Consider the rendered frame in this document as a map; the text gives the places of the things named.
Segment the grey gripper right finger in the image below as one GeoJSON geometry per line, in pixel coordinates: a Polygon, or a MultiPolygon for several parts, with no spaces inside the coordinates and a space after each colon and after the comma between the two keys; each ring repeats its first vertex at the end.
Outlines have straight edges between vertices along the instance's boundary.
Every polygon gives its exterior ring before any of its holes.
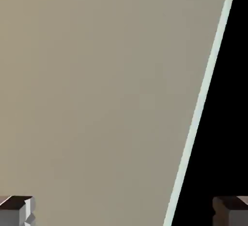
{"type": "Polygon", "coordinates": [[[248,196],[213,198],[213,226],[248,226],[248,196]]]}

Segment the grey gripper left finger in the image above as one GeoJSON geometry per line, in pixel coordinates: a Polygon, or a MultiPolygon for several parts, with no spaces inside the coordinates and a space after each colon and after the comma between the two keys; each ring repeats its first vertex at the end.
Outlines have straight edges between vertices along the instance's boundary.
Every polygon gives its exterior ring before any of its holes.
{"type": "Polygon", "coordinates": [[[0,226],[36,226],[33,196],[0,196],[0,226]]]}

